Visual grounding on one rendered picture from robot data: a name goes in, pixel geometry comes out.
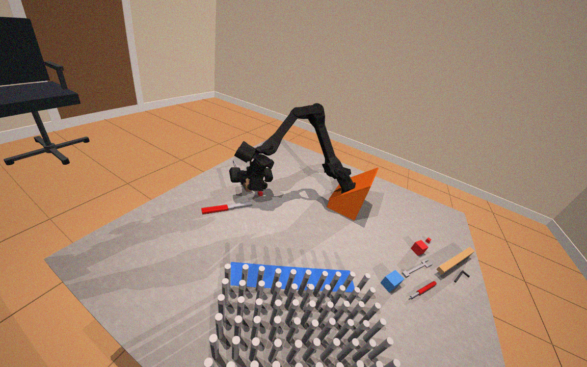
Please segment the red-handled screwdriver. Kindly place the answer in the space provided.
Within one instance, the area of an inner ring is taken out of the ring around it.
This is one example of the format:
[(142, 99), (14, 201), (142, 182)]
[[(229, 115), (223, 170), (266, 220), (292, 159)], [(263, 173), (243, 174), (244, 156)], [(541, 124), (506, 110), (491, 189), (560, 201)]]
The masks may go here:
[(430, 290), (430, 288), (432, 288), (433, 286), (435, 286), (437, 283), (435, 281), (433, 281), (432, 283), (430, 283), (429, 285), (424, 286), (423, 288), (421, 288), (420, 290), (417, 290), (415, 294), (412, 294), (410, 298), (414, 298), (417, 295), (421, 295), (421, 293), (423, 293), (424, 291)]

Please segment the blue flat strip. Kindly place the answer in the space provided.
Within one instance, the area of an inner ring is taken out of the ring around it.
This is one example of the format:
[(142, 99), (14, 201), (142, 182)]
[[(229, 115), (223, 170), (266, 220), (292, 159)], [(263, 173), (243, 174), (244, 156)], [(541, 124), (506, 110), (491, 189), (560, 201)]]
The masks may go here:
[(263, 281), (265, 283), (264, 288), (271, 288), (276, 269), (281, 269), (280, 279), (279, 279), (279, 281), (282, 284), (281, 290), (284, 290), (286, 287), (287, 279), (289, 278), (289, 274), (290, 274), (291, 269), (295, 269), (297, 272), (295, 275), (295, 279), (293, 281), (293, 283), (295, 283), (298, 286), (297, 290), (300, 289), (300, 285), (302, 283), (303, 277), (305, 276), (305, 273), (307, 270), (311, 270), (311, 275), (308, 278), (307, 284), (312, 284), (314, 286), (314, 289), (315, 289), (317, 282), (319, 281), (319, 278), (322, 275), (323, 271), (328, 272), (328, 276), (327, 276), (327, 278), (324, 282), (324, 285), (322, 286), (320, 291), (323, 291), (325, 285), (327, 285), (327, 284), (329, 285), (331, 283), (336, 272), (340, 272), (341, 277), (340, 277), (339, 281), (336, 282), (335, 288), (333, 290), (333, 291), (337, 291), (339, 289), (339, 287), (344, 284), (345, 279), (349, 276), (349, 274), (351, 272), (350, 270), (303, 269), (303, 268), (296, 268), (296, 267), (283, 267), (283, 266), (270, 266), (270, 265), (231, 262), (231, 279), (230, 279), (231, 285), (238, 286), (238, 283), (242, 280), (242, 269), (243, 269), (244, 264), (249, 265), (247, 286), (254, 286), (254, 287), (256, 287), (256, 284), (258, 281), (259, 266), (264, 266), (264, 268), (265, 268), (264, 276), (263, 276)]

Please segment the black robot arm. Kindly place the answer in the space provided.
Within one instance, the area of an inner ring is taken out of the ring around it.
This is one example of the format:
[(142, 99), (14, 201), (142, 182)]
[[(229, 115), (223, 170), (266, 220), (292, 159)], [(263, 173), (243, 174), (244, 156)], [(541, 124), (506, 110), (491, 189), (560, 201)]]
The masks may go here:
[[(277, 129), (275, 134), (267, 139), (262, 145), (258, 146), (257, 148), (253, 148), (253, 146), (243, 141), (234, 156), (245, 162), (251, 162), (251, 160), (254, 159), (251, 163), (251, 166), (252, 169), (256, 172), (262, 172), (266, 167), (272, 169), (274, 161), (270, 160), (270, 158), (265, 155), (272, 155), (277, 151), (283, 136), (288, 132), (288, 130), (298, 118), (308, 119), (308, 121), (316, 130), (316, 134), (325, 157), (325, 164), (322, 164), (324, 173), (330, 177), (333, 177), (339, 182), (339, 185), (342, 188), (342, 194), (346, 191), (356, 188), (356, 182), (353, 183), (350, 177), (351, 169), (343, 167), (340, 160), (335, 155), (335, 151), (325, 127), (324, 108), (319, 103), (314, 103), (310, 106), (295, 107)], [(264, 155), (259, 153), (263, 153)], [(263, 175), (256, 176), (256, 174), (249, 175), (249, 190), (266, 190), (268, 184), (262, 180), (263, 177)]]

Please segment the grey flat wrench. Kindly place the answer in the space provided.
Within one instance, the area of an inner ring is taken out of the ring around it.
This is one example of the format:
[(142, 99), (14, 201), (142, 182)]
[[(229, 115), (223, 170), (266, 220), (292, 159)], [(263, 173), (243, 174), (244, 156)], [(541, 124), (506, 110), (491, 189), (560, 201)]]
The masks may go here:
[(422, 263), (422, 264), (421, 264), (421, 265), (419, 265), (418, 267), (416, 267), (416, 268), (412, 269), (412, 270), (409, 270), (409, 271), (406, 271), (406, 270), (405, 270), (405, 271), (403, 271), (403, 272), (402, 272), (403, 276), (405, 276), (405, 277), (408, 277), (408, 276), (410, 276), (410, 274), (409, 274), (409, 273), (411, 273), (411, 272), (414, 272), (414, 270), (420, 269), (420, 268), (421, 268), (421, 267), (423, 267), (423, 266), (425, 266), (425, 267), (427, 268), (427, 267), (430, 267), (431, 265), (433, 265), (433, 263), (430, 263), (430, 264), (428, 264), (428, 265), (427, 265), (427, 264), (425, 263), (426, 261), (429, 261), (429, 260), (428, 260), (428, 259), (426, 259), (426, 260), (423, 260), (423, 261), (421, 261), (421, 263)]

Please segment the blue cube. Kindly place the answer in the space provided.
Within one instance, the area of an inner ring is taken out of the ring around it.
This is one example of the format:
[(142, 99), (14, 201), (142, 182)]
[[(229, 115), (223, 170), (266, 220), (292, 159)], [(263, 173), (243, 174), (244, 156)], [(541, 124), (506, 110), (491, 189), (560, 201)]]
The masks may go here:
[(398, 273), (398, 271), (394, 270), (393, 272), (388, 274), (388, 276), (384, 277), (384, 279), (381, 281), (381, 284), (388, 292), (390, 292), (394, 288), (396, 288), (396, 286), (399, 286), (400, 283), (404, 280), (405, 278), (402, 277), (400, 273)]

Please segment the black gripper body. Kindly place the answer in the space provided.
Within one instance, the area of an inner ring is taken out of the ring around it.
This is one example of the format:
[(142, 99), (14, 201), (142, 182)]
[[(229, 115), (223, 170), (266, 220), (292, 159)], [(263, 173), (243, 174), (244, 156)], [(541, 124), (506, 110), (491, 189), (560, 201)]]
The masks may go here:
[(262, 172), (256, 172), (255, 170), (252, 169), (251, 166), (252, 161), (250, 162), (250, 166), (246, 167), (247, 170), (244, 170), (244, 172), (241, 171), (240, 167), (231, 167), (230, 169), (230, 179), (231, 182), (242, 182), (245, 181), (249, 175), (253, 175), (256, 174), (256, 176), (261, 176), (263, 175), (265, 177), (264, 181), (265, 182), (271, 182), (271, 180), (273, 180), (273, 175), (271, 172), (271, 169), (267, 169), (265, 168)]

